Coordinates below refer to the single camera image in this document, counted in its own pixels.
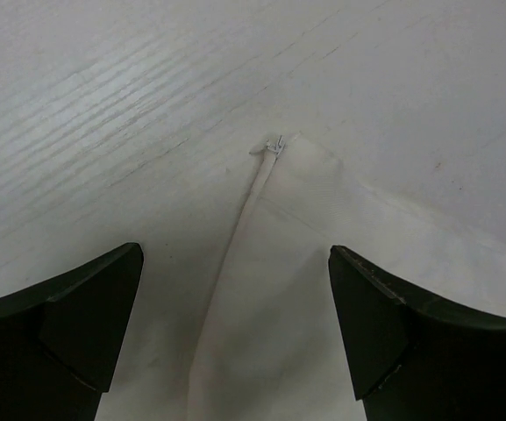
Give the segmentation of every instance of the white cloth bag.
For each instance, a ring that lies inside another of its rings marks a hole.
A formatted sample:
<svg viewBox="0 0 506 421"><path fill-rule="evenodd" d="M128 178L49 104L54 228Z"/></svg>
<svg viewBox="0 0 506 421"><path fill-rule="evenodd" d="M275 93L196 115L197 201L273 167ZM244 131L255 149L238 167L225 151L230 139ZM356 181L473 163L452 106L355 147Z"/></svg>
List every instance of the white cloth bag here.
<svg viewBox="0 0 506 421"><path fill-rule="evenodd" d="M190 372L188 421L364 420L332 301L333 244L506 317L506 245L362 184L301 136L264 162Z"/></svg>

